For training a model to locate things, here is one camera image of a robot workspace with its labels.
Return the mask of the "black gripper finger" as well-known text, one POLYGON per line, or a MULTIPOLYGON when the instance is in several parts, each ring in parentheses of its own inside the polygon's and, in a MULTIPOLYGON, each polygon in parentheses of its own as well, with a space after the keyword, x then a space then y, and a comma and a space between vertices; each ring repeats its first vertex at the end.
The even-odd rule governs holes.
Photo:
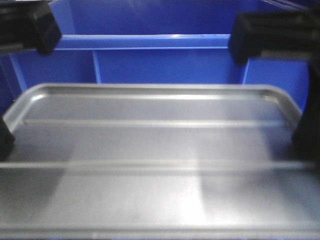
POLYGON ((0 2, 0 54, 36 50, 51 54, 62 32, 49 0, 2 0, 0 2))
POLYGON ((309 85, 304 111, 292 143, 297 155, 305 160, 320 161, 320 60, 308 63, 309 85))
POLYGON ((4 162, 14 148, 15 137, 9 130, 4 118, 0 117, 0 161, 4 162))
POLYGON ((251 57, 316 60, 320 57, 320 11, 240 13, 228 49, 241 65, 251 57))

